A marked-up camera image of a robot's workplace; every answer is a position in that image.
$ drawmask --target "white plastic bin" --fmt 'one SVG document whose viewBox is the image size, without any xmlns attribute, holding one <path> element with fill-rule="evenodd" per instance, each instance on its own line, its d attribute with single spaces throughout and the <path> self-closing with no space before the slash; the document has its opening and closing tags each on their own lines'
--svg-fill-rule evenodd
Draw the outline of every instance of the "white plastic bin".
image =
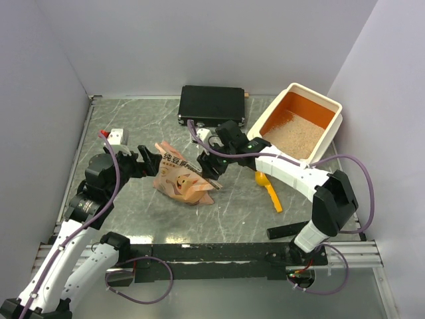
<svg viewBox="0 0 425 319">
<path fill-rule="evenodd" d="M 290 112 L 324 129 L 308 158 L 300 159 L 313 163 L 321 159 L 343 120 L 342 105 L 298 83 L 292 83 L 267 107 L 248 132 L 248 138 L 263 137 L 282 123 L 284 112 Z"/>
</svg>

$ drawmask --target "table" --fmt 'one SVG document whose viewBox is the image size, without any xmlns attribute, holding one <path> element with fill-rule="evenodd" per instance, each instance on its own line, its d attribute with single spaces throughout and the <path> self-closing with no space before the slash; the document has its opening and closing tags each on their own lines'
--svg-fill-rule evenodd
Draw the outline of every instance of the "table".
<svg viewBox="0 0 425 319">
<path fill-rule="evenodd" d="M 246 99 L 247 132 L 272 102 L 273 97 Z M 189 161 L 196 163 L 201 152 L 191 142 L 187 127 L 177 122 L 179 99 L 144 98 L 132 100 L 96 99 L 78 164 L 68 193 L 68 200 L 76 193 L 84 179 L 90 158 L 102 153 L 99 130 L 127 128 L 129 147 L 146 145 L 156 152 L 155 142 L 168 141 Z M 324 157 L 335 153 L 333 145 Z M 323 169 L 335 171 L 339 163 L 333 160 Z M 115 209 L 103 224 L 96 241 L 108 231 L 130 238 L 131 243 L 263 243 L 269 241 L 266 229 L 307 221 L 311 218 L 311 203 L 286 184 L 271 178 L 284 212 L 276 213 L 267 191 L 256 184 L 254 172 L 236 163 L 230 165 L 219 182 L 220 191 L 210 192 L 215 204 L 189 206 L 179 203 L 153 188 L 153 178 L 131 179 L 120 191 Z M 357 228 L 354 217 L 345 229 Z M 292 238 L 277 239 L 290 241 Z M 359 241 L 358 235 L 339 234 L 334 241 Z"/>
</svg>

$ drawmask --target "gray floor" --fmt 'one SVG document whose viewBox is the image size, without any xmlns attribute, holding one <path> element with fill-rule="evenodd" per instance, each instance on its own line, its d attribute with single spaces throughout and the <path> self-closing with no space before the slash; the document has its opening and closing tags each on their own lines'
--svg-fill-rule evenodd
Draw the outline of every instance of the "gray floor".
<svg viewBox="0 0 425 319">
<path fill-rule="evenodd" d="M 273 98 L 246 100 L 247 132 Z M 96 101 L 84 139 L 78 166 L 72 181 L 70 197 L 84 179 L 89 159 L 102 153 L 99 130 L 127 128 L 129 146 L 146 145 L 156 152 L 155 142 L 168 141 L 187 159 L 196 163 L 200 152 L 191 143 L 187 127 L 177 123 L 178 99 L 137 99 Z M 325 157 L 334 154 L 329 148 Z M 333 171 L 332 161 L 324 169 Z M 131 239 L 132 243 L 249 243 L 268 241 L 266 229 L 307 221 L 311 203 L 300 193 L 280 181 L 271 182 L 280 198 L 284 212 L 277 214 L 263 187 L 254 181 L 254 172 L 237 164 L 229 166 L 219 179 L 220 191 L 212 191 L 214 205 L 188 206 L 154 190 L 153 179 L 131 180 L 115 200 L 115 209 L 104 223 L 99 237 L 114 231 Z M 352 218 L 346 229 L 356 229 Z M 338 235 L 337 241 L 358 241 L 358 235 Z"/>
<path fill-rule="evenodd" d="M 311 289 L 331 290 L 343 280 L 344 270 L 316 272 Z M 167 289 L 168 282 L 134 284 L 124 293 L 153 300 Z M 75 318 L 125 319 L 216 319 L 216 318 L 386 318 L 372 269 L 351 270 L 344 290 L 331 296 L 294 291 L 286 281 L 264 278 L 177 280 L 170 295 L 158 304 L 134 304 L 106 291 L 99 280 L 74 313 Z"/>
</svg>

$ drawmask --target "litter box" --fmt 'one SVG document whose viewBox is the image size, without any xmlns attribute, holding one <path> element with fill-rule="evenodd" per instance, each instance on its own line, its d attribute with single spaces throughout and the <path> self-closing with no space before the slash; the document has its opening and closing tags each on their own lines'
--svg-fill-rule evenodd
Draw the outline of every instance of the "litter box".
<svg viewBox="0 0 425 319">
<path fill-rule="evenodd" d="M 340 103 L 292 83 L 259 117 L 248 138 L 264 138 L 291 158 L 314 163 L 335 137 L 341 110 Z"/>
</svg>

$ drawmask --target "cat litter bag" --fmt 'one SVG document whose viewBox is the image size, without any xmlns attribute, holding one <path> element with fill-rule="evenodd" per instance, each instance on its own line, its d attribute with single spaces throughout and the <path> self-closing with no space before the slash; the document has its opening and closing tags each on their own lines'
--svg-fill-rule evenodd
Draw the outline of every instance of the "cat litter bag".
<svg viewBox="0 0 425 319">
<path fill-rule="evenodd" d="M 221 185 L 201 177 L 201 171 L 190 164 L 167 142 L 156 143 L 162 155 L 159 173 L 153 180 L 154 188 L 177 201 L 189 205 L 211 205 L 214 200 L 208 194 Z"/>
</svg>

